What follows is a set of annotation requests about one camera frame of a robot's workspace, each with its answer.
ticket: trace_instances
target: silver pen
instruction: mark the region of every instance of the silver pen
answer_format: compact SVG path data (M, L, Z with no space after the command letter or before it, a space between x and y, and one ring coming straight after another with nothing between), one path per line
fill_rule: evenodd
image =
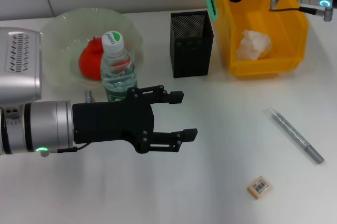
M324 158L311 146L311 144L276 110L270 110L273 120L279 124L284 131L293 138L318 164Z

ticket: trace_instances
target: barcode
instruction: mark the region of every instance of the barcode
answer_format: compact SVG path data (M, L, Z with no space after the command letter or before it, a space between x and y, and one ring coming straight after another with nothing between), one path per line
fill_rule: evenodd
M258 194L261 194L268 187L269 187L269 185L263 179L260 179L258 181L258 183L256 183L255 185L253 185L253 188L255 189L255 191Z

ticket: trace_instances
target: eraser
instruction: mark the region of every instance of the eraser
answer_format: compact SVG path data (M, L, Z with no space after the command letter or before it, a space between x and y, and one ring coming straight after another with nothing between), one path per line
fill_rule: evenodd
M257 199L261 198L263 194L271 187L263 177L259 177L249 187L248 191Z

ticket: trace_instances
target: green indicator light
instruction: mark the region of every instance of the green indicator light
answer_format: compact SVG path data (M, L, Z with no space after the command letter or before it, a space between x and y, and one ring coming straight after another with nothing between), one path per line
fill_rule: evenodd
M41 152L41 151L48 151L48 148L38 148L36 152Z

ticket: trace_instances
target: white tissue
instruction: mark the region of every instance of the white tissue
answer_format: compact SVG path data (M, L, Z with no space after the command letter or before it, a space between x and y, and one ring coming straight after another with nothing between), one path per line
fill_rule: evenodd
M236 50L238 60L257 60L265 57L272 49L272 41L268 35L245 30L240 47Z

